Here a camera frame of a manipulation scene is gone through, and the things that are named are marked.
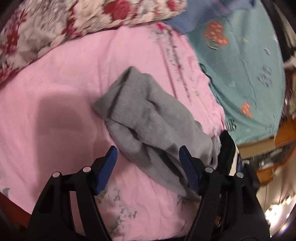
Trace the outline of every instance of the teal fabric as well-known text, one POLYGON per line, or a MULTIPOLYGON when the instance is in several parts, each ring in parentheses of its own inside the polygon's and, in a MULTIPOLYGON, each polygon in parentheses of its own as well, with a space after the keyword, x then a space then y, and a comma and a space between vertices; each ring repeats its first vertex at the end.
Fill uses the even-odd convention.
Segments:
POLYGON ((281 117, 285 77, 272 23, 259 0, 253 9, 237 10, 217 21, 223 25, 227 45, 204 37, 211 32, 207 24, 187 37, 224 108, 229 134, 237 145, 273 136, 281 117), (252 118, 241 113, 246 102, 252 118))

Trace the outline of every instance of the gray fabric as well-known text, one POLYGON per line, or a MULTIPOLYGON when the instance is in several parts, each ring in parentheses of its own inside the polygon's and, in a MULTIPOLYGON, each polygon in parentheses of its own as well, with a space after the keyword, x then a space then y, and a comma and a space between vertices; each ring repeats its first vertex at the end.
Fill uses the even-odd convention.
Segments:
POLYGON ((93 109, 105 121, 121 152, 157 183, 196 199, 179 161, 187 147, 206 166, 217 167, 219 138, 202 131, 188 109, 166 93, 151 75, 128 68, 93 109))

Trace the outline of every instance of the floral fabric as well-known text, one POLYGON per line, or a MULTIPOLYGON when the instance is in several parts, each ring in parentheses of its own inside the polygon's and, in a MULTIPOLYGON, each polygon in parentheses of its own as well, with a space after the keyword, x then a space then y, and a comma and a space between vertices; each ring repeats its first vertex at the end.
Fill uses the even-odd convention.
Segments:
POLYGON ((186 0, 25 0, 0 33, 0 83, 68 39, 171 18, 186 4, 186 0))

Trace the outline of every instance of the pink cloth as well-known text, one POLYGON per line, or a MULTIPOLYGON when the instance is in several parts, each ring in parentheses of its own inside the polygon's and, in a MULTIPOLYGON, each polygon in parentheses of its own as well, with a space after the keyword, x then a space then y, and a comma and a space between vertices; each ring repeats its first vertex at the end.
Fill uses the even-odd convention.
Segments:
MULTIPOLYGON (((114 143, 91 103, 129 66, 151 74, 208 135, 224 129, 223 109, 185 36, 162 23, 91 34, 55 48, 2 86, 0 190, 31 213, 54 171, 75 173, 105 155, 114 143)), ((96 201, 111 237, 124 241, 185 235, 197 210, 121 153, 96 201)))

